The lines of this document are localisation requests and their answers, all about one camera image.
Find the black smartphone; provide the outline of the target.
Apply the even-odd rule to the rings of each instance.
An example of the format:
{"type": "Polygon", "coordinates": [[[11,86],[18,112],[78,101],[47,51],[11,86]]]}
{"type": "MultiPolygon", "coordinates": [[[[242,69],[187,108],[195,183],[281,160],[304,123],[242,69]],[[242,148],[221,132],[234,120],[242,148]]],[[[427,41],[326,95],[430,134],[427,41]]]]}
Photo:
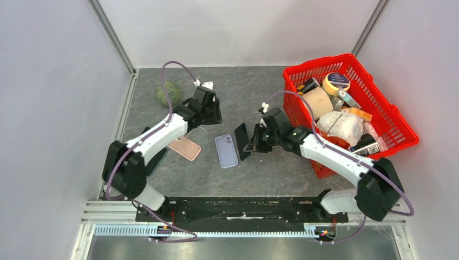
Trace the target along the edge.
{"type": "Polygon", "coordinates": [[[159,164],[163,161],[167,152],[168,152],[168,149],[164,147],[162,150],[157,152],[157,154],[153,156],[151,160],[148,161],[147,165],[144,165],[141,173],[143,173],[145,178],[150,178],[153,175],[153,173],[159,167],[159,164]]]}
{"type": "Polygon", "coordinates": [[[246,146],[250,142],[250,136],[247,130],[246,124],[243,122],[241,123],[235,130],[234,136],[236,139],[237,150],[239,153],[239,159],[241,161],[246,160],[253,154],[252,148],[246,148],[246,146]]]}

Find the black yellow tool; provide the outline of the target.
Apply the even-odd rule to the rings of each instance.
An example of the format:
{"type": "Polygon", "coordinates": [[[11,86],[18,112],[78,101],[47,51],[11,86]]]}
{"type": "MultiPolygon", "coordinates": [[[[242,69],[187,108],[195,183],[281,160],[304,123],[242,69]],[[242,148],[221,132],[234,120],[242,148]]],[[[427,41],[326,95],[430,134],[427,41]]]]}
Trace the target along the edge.
{"type": "Polygon", "coordinates": [[[320,87],[320,83],[315,77],[311,77],[297,87],[297,93],[299,95],[304,95],[318,87],[320,87]]]}

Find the orange small box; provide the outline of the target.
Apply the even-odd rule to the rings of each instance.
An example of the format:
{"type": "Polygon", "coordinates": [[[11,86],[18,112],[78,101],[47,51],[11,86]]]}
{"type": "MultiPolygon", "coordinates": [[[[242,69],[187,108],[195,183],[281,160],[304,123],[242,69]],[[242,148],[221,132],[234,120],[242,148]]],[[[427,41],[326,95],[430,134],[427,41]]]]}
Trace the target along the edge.
{"type": "Polygon", "coordinates": [[[370,114],[368,112],[365,112],[365,111],[363,111],[361,109],[354,108],[354,107],[343,108],[340,111],[343,112],[343,113],[354,114],[354,115],[362,118],[364,121],[367,121],[367,122],[371,122],[372,121],[372,117],[373,117],[372,114],[370,114]]]}

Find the black mounting base plate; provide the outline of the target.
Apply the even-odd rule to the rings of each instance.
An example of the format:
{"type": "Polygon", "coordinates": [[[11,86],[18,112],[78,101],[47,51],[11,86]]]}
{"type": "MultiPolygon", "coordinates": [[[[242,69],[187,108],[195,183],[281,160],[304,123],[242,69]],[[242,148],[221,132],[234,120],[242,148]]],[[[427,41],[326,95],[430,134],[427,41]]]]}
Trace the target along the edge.
{"type": "Polygon", "coordinates": [[[168,197],[156,214],[193,232],[301,231],[305,223],[347,223],[317,197],[168,197]]]}

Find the teal white small packet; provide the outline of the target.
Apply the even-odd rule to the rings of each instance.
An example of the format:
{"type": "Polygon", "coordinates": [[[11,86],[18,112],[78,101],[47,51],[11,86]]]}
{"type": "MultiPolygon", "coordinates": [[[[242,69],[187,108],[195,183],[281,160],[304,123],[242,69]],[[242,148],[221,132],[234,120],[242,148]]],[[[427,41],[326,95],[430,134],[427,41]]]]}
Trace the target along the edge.
{"type": "Polygon", "coordinates": [[[337,90],[338,96],[347,103],[350,107],[361,109],[361,105],[344,89],[337,90]]]}

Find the lilac phone case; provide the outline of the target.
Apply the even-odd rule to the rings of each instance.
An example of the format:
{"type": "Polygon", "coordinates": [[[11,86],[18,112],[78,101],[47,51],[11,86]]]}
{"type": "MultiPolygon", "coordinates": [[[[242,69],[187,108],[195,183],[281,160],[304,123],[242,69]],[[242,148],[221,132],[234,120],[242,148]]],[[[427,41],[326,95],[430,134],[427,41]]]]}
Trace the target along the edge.
{"type": "Polygon", "coordinates": [[[234,142],[230,134],[221,135],[215,138],[215,145],[218,153],[220,166],[230,168],[238,165],[238,157],[234,142]]]}

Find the pink phone case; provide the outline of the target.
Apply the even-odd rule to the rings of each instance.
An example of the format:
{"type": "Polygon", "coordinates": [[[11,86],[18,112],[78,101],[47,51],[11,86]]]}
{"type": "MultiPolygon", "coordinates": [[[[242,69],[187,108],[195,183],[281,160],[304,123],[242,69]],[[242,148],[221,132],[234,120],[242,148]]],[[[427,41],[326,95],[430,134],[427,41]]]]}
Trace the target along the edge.
{"type": "Polygon", "coordinates": [[[199,145],[184,136],[174,139],[167,146],[189,161],[195,160],[201,152],[201,147],[199,145]]]}

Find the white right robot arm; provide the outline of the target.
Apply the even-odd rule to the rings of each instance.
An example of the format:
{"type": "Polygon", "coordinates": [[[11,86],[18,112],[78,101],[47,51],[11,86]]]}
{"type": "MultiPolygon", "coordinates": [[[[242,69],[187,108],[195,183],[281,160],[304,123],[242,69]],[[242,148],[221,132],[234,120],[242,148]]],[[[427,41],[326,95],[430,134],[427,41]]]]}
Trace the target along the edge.
{"type": "Polygon", "coordinates": [[[354,187],[324,191],[312,207],[316,220],[325,222],[341,212],[361,212],[382,221],[399,201],[403,186],[392,162],[351,153],[318,136],[305,126],[294,127],[279,108],[259,109],[261,120],[246,150],[268,153],[274,146],[318,162],[348,180],[354,187]]]}

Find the red plastic basket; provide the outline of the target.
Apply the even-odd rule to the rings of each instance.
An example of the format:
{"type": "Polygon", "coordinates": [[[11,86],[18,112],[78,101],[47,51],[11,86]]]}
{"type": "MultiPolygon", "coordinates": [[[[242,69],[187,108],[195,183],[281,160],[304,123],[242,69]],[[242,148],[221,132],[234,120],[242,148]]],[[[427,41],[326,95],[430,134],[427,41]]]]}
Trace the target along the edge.
{"type": "Polygon", "coordinates": [[[391,104],[373,82],[373,77],[352,54],[321,57],[287,67],[283,71],[285,90],[294,91],[311,77],[319,82],[329,73],[344,74],[350,80],[349,94],[363,111],[372,114],[371,124],[388,149],[370,155],[371,159],[390,157],[419,143],[417,134],[405,121],[397,106],[391,104]]]}

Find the white wrapped package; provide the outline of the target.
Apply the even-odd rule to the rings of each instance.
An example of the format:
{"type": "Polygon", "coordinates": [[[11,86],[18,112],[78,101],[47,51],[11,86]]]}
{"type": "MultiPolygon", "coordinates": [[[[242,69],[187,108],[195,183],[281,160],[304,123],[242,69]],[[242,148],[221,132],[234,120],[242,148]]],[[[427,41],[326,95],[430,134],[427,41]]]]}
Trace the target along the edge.
{"type": "Polygon", "coordinates": [[[350,146],[356,146],[364,134],[363,119],[347,112],[331,111],[319,118],[317,126],[321,132],[341,138],[350,146]]]}

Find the yellow masking tape roll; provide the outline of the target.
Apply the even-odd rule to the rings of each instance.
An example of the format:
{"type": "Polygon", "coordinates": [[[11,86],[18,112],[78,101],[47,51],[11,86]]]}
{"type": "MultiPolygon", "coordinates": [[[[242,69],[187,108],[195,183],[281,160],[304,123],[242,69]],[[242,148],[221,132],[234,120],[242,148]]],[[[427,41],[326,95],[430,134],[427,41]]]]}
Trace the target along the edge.
{"type": "Polygon", "coordinates": [[[338,72],[328,73],[322,81],[322,88],[331,96],[337,96],[339,90],[347,92],[350,86],[350,80],[338,72]]]}

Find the green felt ball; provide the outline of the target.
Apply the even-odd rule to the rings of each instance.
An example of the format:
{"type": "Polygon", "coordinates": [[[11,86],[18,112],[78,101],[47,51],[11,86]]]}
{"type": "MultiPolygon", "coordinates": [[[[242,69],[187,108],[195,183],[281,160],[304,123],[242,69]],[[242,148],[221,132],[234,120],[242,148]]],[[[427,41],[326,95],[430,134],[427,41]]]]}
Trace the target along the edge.
{"type": "Polygon", "coordinates": [[[183,91],[179,86],[180,83],[181,82],[165,81],[165,88],[169,99],[166,97],[166,92],[164,91],[162,84],[157,83],[155,85],[155,97],[158,103],[165,107],[169,105],[169,102],[171,102],[172,106],[177,105],[183,98],[183,91]]]}

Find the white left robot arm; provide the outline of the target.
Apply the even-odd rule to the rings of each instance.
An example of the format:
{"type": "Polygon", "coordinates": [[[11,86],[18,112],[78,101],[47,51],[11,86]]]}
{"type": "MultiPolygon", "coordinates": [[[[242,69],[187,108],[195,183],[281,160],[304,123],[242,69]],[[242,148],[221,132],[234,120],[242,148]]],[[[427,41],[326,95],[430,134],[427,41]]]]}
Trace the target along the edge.
{"type": "Polygon", "coordinates": [[[194,95],[173,108],[159,124],[125,143],[114,141],[108,148],[102,179],[129,200],[149,208],[157,221],[168,218],[170,207],[166,197],[147,183],[151,160],[169,143],[201,125],[222,122],[220,100],[212,82],[198,86],[194,95]]]}

